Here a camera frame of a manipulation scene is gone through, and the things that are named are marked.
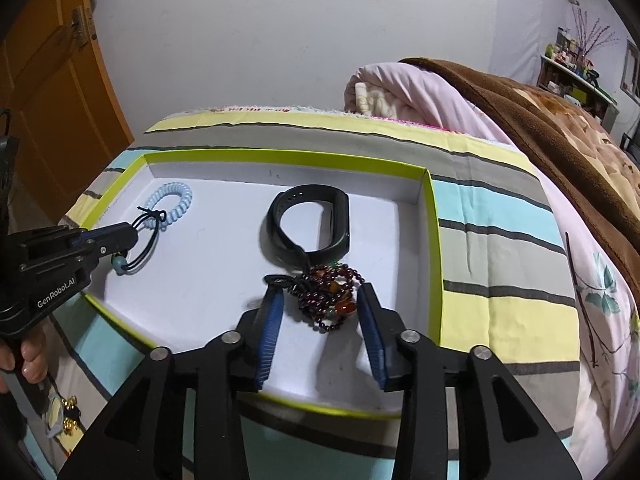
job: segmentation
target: human hand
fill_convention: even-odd
[[[44,336],[44,330],[41,325],[33,327],[22,340],[20,345],[20,353],[24,358],[22,370],[20,373],[24,375],[31,384],[39,383],[47,375],[49,366],[46,358],[47,341]],[[0,340],[0,368],[3,370],[13,370],[15,367],[14,353],[8,345]],[[0,376],[0,394],[5,394],[9,388]]]

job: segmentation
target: table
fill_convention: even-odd
[[[540,59],[542,60],[542,66],[540,67],[537,86],[551,92],[547,87],[547,84],[552,79],[556,82],[561,82],[564,85],[578,83],[577,86],[579,89],[586,92],[588,96],[587,104],[594,108],[593,112],[590,111],[591,115],[600,118],[602,127],[611,133],[613,123],[616,121],[616,117],[618,116],[616,103],[607,95],[603,94],[600,89],[585,81],[564,65],[561,65],[546,56],[540,55]]]

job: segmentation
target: coil hair tie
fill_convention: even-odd
[[[180,202],[178,202],[178,205],[171,209],[171,211],[167,212],[164,210],[152,209],[162,198],[172,194],[179,195]],[[159,232],[161,230],[164,231],[167,226],[177,221],[178,218],[181,218],[182,215],[186,213],[187,209],[191,205],[192,196],[191,188],[186,184],[181,182],[170,182],[159,187],[159,189],[146,200],[145,206],[138,208],[143,213],[133,221],[131,224],[132,227],[138,229],[141,225],[144,225],[148,229],[153,229],[154,232],[146,243],[145,248],[142,249],[142,252],[132,262],[127,263],[126,252],[114,254],[111,257],[111,266],[118,276],[122,276],[123,274],[132,271],[145,261],[156,243]]]

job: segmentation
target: light blue spiral hair tie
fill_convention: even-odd
[[[167,226],[177,221],[178,218],[187,212],[187,209],[191,205],[193,193],[191,192],[191,188],[182,182],[169,182],[168,184],[164,184],[164,186],[159,187],[158,190],[156,190],[156,192],[146,200],[144,206],[145,209],[153,209],[162,198],[169,195],[178,195],[180,197],[180,202],[178,202],[178,205],[171,209],[171,211],[167,212],[166,220],[164,220],[164,222],[160,222],[160,229],[163,231]],[[146,228],[153,229],[155,226],[156,221],[153,218],[145,220]]]

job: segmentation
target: finger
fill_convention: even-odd
[[[41,325],[33,327],[20,345],[20,353],[25,361],[33,361],[44,350],[44,330]]]
[[[31,362],[25,362],[22,374],[31,384],[39,383],[47,375],[47,359],[44,354],[39,354]]]
[[[11,371],[15,367],[14,353],[7,344],[0,340],[0,368],[2,370]]]

